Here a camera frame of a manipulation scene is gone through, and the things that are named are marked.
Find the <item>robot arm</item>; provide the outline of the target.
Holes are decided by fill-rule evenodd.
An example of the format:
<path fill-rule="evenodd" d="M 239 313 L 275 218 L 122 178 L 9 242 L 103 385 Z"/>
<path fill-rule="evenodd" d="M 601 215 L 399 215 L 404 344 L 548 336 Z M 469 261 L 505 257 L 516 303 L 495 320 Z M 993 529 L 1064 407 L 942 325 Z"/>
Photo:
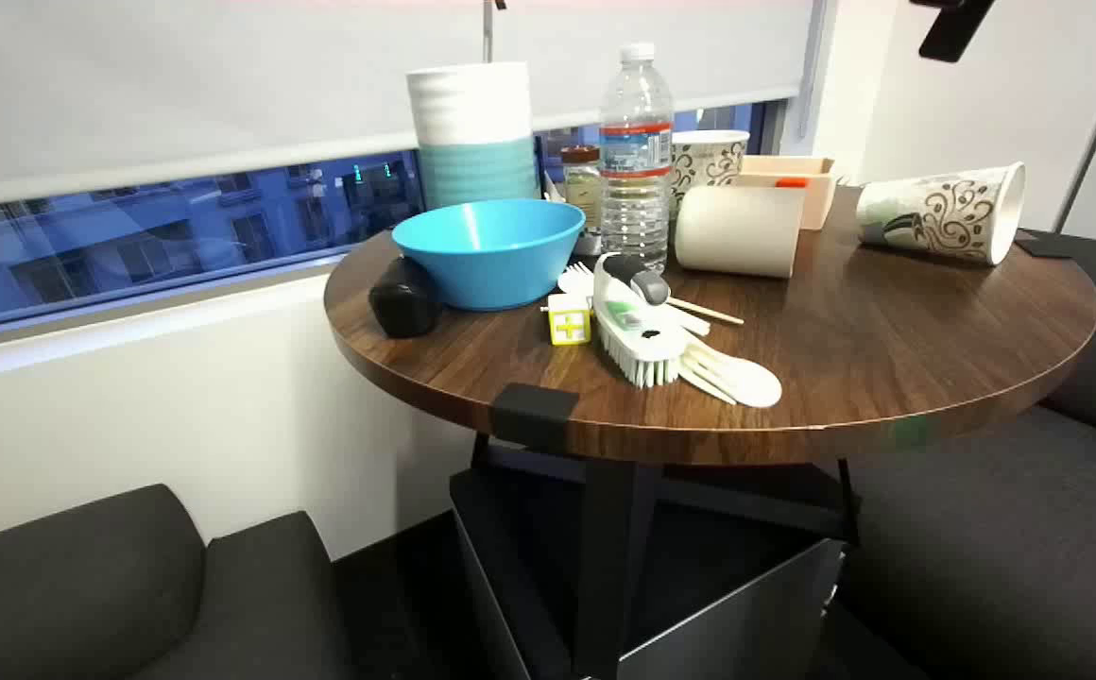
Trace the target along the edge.
<path fill-rule="evenodd" d="M 993 0 L 914 0 L 920 8 L 932 8 L 932 22 L 920 43 L 927 61 L 955 65 L 981 19 L 990 16 Z"/>

